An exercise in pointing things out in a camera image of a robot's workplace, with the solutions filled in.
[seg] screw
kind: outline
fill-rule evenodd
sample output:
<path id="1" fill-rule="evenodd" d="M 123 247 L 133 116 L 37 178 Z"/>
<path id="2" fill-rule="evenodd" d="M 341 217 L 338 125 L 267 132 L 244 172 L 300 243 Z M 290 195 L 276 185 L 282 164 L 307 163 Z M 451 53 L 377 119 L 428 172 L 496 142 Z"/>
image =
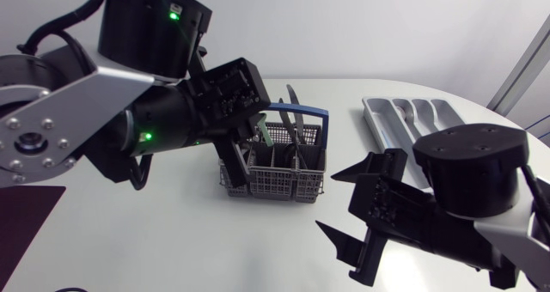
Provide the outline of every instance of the screw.
<path id="1" fill-rule="evenodd" d="M 42 162 L 42 165 L 44 167 L 53 167 L 55 165 L 55 162 L 52 160 L 52 158 L 45 158 Z"/>
<path id="2" fill-rule="evenodd" d="M 67 161 L 65 162 L 65 167 L 73 168 L 75 166 L 75 164 L 76 164 L 75 158 L 71 157 L 71 158 L 67 159 Z"/>
<path id="3" fill-rule="evenodd" d="M 23 168 L 23 163 L 19 160 L 13 160 L 12 162 L 9 163 L 9 168 L 11 168 L 11 169 L 22 169 Z"/>
<path id="4" fill-rule="evenodd" d="M 62 138 L 62 139 L 59 140 L 58 146 L 59 146 L 59 148 L 61 148 L 61 149 L 69 148 L 69 141 L 67 141 L 66 139 Z"/>
<path id="5" fill-rule="evenodd" d="M 40 91 L 40 93 L 38 94 L 38 97 L 39 98 L 44 98 L 45 96 L 49 95 L 50 92 L 48 90 L 42 90 Z"/>
<path id="6" fill-rule="evenodd" d="M 44 129 L 50 130 L 51 128 L 53 128 L 53 126 L 54 126 L 53 120 L 51 120 L 51 119 L 42 120 L 42 127 Z"/>
<path id="7" fill-rule="evenodd" d="M 8 121 L 6 121 L 6 125 L 7 125 L 8 128 L 10 128 L 11 130 L 15 130 L 15 129 L 21 128 L 21 123 L 19 122 L 19 120 L 15 119 L 15 118 L 10 118 L 10 119 L 8 119 Z"/>
<path id="8" fill-rule="evenodd" d="M 15 183 L 17 184 L 20 184 L 22 183 L 23 181 L 25 181 L 25 176 L 21 175 L 21 174 L 15 174 L 12 178 L 11 178 Z"/>

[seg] gray plastic basket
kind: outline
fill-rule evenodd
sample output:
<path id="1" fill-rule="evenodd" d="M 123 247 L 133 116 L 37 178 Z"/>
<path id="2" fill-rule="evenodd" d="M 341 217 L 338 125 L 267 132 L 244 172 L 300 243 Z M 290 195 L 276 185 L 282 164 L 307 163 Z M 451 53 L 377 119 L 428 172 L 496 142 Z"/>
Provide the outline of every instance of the gray plastic basket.
<path id="1" fill-rule="evenodd" d="M 277 104 L 273 109 L 279 110 L 280 107 Z M 315 113 L 309 114 L 319 116 L 319 111 L 323 111 L 323 126 L 304 125 L 306 144 L 299 146 L 308 169 L 300 167 L 297 155 L 294 155 L 290 166 L 286 166 L 284 149 L 291 142 L 290 135 L 283 124 L 266 123 L 267 131 L 274 142 L 272 147 L 267 146 L 260 130 L 257 130 L 254 138 L 241 144 L 242 149 L 247 149 L 245 159 L 252 176 L 249 184 L 233 187 L 227 169 L 220 160 L 221 184 L 227 189 L 228 195 L 314 203 L 317 196 L 323 193 L 323 174 L 326 168 L 328 112 L 315 109 Z"/>

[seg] white table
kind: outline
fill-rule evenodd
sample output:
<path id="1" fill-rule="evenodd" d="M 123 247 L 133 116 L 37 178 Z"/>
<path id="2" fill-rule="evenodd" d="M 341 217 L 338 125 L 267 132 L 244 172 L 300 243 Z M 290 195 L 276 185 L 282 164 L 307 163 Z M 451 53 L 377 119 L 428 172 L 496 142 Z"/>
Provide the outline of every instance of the white table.
<path id="1" fill-rule="evenodd" d="M 287 99 L 290 83 L 302 104 L 330 112 L 326 193 L 315 204 L 228 197 L 211 145 L 155 155 L 140 192 L 112 184 L 83 159 L 44 182 L 67 191 L 4 291 L 497 291 L 486 271 L 391 241 L 374 288 L 365 287 L 347 276 L 351 267 L 335 258 L 315 220 L 364 237 L 364 223 L 347 212 L 352 185 L 329 179 L 378 150 L 363 96 L 440 97 L 466 122 L 516 125 L 452 94 L 404 82 L 265 82 L 272 100 Z M 550 179 L 550 149 L 531 136 L 529 143 L 531 166 Z M 516 291 L 533 290 L 521 275 Z"/>

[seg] blue basket handle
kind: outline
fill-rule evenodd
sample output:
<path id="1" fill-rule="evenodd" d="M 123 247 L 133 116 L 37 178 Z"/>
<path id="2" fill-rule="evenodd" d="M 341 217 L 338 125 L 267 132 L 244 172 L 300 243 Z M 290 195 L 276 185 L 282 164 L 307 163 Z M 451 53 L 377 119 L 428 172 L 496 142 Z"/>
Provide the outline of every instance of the blue basket handle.
<path id="1" fill-rule="evenodd" d="M 327 149 L 328 141 L 328 111 L 317 107 L 303 106 L 297 104 L 288 103 L 275 103 L 273 102 L 267 109 L 267 111 L 279 111 L 288 113 L 300 113 L 309 116 L 321 117 L 323 121 L 322 125 L 322 137 L 321 147 Z"/>

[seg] black cable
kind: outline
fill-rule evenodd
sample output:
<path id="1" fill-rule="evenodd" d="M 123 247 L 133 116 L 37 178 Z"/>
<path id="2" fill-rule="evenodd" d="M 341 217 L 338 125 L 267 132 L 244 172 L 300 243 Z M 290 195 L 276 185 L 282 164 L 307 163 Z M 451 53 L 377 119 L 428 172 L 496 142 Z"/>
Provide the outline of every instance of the black cable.
<path id="1" fill-rule="evenodd" d="M 545 223 L 546 225 L 550 225 L 550 207 L 548 207 L 548 205 L 550 204 L 546 200 L 544 194 L 542 193 L 541 188 L 537 184 L 536 177 L 533 175 L 533 171 L 531 171 L 531 167 L 527 165 L 522 166 L 522 171 L 523 171 L 523 174 L 525 175 L 525 180 L 527 181 L 527 185 L 531 190 L 531 194 L 533 194 L 533 199 L 535 201 L 535 206 L 536 206 L 535 208 L 536 213 L 541 214 L 541 219 L 543 220 L 542 223 Z"/>
<path id="2" fill-rule="evenodd" d="M 542 219 L 541 213 L 537 212 L 537 209 L 535 209 L 535 217 L 539 223 L 542 233 L 544 234 L 544 238 L 546 239 L 546 241 L 543 242 L 550 246 L 550 228 L 548 228 L 547 223 Z"/>
<path id="3" fill-rule="evenodd" d="M 88 292 L 88 291 L 80 288 L 65 288 L 65 289 L 57 290 L 55 292 Z"/>
<path id="4" fill-rule="evenodd" d="M 136 158 L 131 158 L 130 182 L 134 189 L 142 190 L 147 184 L 152 160 L 153 155 L 142 155 L 138 166 Z"/>
<path id="5" fill-rule="evenodd" d="M 38 44 L 48 35 L 65 30 L 80 21 L 86 20 L 103 4 L 103 0 L 88 0 L 80 8 L 65 14 L 53 21 L 42 25 L 36 29 L 28 38 L 27 43 L 18 45 L 17 49 L 27 55 L 35 55 L 38 50 Z"/>
<path id="6" fill-rule="evenodd" d="M 78 41 L 76 41 L 73 37 L 70 36 L 70 34 L 66 33 L 64 30 L 57 31 L 54 33 L 61 39 L 63 39 L 69 48 L 72 50 L 72 52 L 75 54 L 76 61 L 80 65 L 80 68 L 82 70 L 82 73 L 86 76 L 90 73 L 92 73 L 92 69 L 89 65 L 88 60 L 86 59 L 86 56 L 84 54 L 84 51 Z"/>
<path id="7" fill-rule="evenodd" d="M 544 120 L 546 120 L 546 119 L 548 119 L 548 118 L 550 118 L 550 115 L 547 115 L 546 117 L 544 117 L 544 118 L 542 118 L 542 119 L 536 121 L 534 124 L 532 124 L 532 125 L 528 126 L 527 128 L 525 128 L 525 130 L 531 129 L 532 127 L 538 125 L 540 122 L 542 122 L 542 121 L 544 121 Z"/>

